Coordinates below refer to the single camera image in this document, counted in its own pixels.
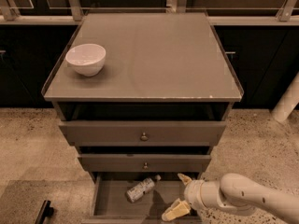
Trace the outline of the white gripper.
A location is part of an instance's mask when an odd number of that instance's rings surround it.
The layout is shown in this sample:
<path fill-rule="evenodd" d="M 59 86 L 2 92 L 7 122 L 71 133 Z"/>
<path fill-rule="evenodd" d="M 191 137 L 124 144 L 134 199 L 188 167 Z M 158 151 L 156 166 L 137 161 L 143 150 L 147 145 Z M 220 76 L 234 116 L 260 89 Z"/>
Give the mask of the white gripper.
<path fill-rule="evenodd" d="M 183 217 L 193 210 L 205 209 L 201 196 L 202 180 L 192 180 L 189 176 L 178 173 L 178 178 L 186 186 L 184 190 L 185 201 L 176 199 L 162 214 L 163 221 L 172 221 L 178 217 Z"/>

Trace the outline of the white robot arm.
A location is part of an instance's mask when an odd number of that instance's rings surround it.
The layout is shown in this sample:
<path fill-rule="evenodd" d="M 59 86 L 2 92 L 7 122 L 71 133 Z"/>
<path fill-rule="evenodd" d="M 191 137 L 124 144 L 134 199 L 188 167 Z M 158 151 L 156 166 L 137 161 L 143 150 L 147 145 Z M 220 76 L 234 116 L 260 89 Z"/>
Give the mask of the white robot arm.
<path fill-rule="evenodd" d="M 185 186 L 184 200 L 177 198 L 163 212 L 163 221 L 188 215 L 192 209 L 216 208 L 237 216 L 249 216 L 260 208 L 288 224 L 299 223 L 298 197 L 260 185 L 243 175 L 230 173 L 216 181 L 192 180 L 184 174 L 178 177 Z"/>

